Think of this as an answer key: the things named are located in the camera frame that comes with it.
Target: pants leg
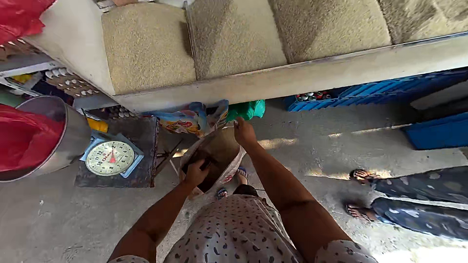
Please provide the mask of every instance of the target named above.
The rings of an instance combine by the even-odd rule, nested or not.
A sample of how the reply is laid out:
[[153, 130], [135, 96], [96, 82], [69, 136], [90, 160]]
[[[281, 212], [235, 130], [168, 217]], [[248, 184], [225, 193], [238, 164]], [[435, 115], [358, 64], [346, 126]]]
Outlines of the pants leg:
[[233, 195], [251, 195], [258, 197], [257, 191], [251, 185], [241, 184], [235, 190]]
[[371, 207], [384, 223], [425, 234], [468, 240], [468, 210], [381, 197], [375, 199]]
[[374, 179], [371, 186], [392, 197], [468, 204], [468, 166]]

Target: green plastic bag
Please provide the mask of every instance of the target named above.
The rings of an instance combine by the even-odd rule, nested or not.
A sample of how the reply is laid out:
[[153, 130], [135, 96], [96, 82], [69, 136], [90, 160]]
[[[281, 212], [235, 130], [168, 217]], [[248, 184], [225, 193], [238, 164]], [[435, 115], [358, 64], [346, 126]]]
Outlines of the green plastic bag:
[[242, 102], [229, 105], [226, 121], [232, 121], [238, 116], [241, 116], [246, 121], [253, 117], [263, 117], [265, 113], [265, 100], [258, 100], [252, 102]]

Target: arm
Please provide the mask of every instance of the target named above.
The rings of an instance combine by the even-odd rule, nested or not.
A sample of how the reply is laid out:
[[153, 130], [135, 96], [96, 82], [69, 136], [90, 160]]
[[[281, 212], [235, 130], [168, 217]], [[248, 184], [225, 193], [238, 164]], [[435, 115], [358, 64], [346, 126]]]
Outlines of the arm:
[[156, 262], [156, 247], [169, 232], [187, 196], [208, 174], [209, 168], [200, 170], [203, 162], [199, 160], [189, 165], [185, 180], [143, 213], [119, 241], [108, 262], [125, 255]]
[[258, 144], [252, 125], [243, 118], [237, 120], [235, 138], [252, 159], [268, 197], [302, 256], [313, 263], [317, 250], [328, 242], [352, 241], [299, 180]]

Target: foot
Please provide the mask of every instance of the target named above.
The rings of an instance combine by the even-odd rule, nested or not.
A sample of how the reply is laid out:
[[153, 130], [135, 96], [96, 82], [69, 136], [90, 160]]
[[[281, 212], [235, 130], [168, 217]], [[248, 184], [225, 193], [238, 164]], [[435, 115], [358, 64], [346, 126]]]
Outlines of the foot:
[[216, 193], [216, 198], [218, 200], [221, 200], [223, 198], [227, 197], [227, 191], [226, 191], [226, 188], [221, 188], [218, 190], [218, 192]]
[[378, 175], [370, 173], [364, 169], [356, 169], [350, 173], [351, 178], [354, 178], [361, 182], [361, 184], [369, 185], [369, 179], [375, 179]]
[[249, 184], [249, 180], [247, 179], [248, 175], [244, 167], [239, 167], [239, 169], [237, 169], [235, 174], [237, 176], [237, 181], [239, 182], [239, 185]]
[[365, 208], [362, 206], [354, 205], [354, 204], [347, 204], [346, 205], [346, 211], [355, 218], [359, 218], [362, 220], [366, 220], [369, 222], [374, 222], [377, 220], [377, 217], [375, 216], [374, 210], [371, 208]]

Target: woman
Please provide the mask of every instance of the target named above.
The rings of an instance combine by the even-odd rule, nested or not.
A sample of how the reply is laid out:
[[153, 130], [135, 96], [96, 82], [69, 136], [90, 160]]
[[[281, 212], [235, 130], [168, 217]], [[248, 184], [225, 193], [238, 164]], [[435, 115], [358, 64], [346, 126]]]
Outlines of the woman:
[[[468, 166], [427, 171], [390, 179], [376, 179], [365, 170], [354, 170], [351, 176], [372, 189], [390, 197], [424, 201], [468, 204]], [[348, 212], [370, 222], [380, 221], [435, 236], [468, 240], [468, 210], [424, 205], [377, 198], [371, 208], [347, 204]]]
[[[252, 125], [242, 118], [237, 121], [235, 139], [252, 159], [278, 211], [262, 202], [255, 189], [246, 185], [245, 173], [238, 172], [240, 185], [234, 194], [202, 208], [164, 262], [375, 263], [299, 180], [257, 143]], [[117, 244], [109, 262], [156, 261], [156, 247], [188, 194], [208, 174], [209, 168], [200, 170], [203, 162], [191, 164], [185, 180], [141, 216]]]

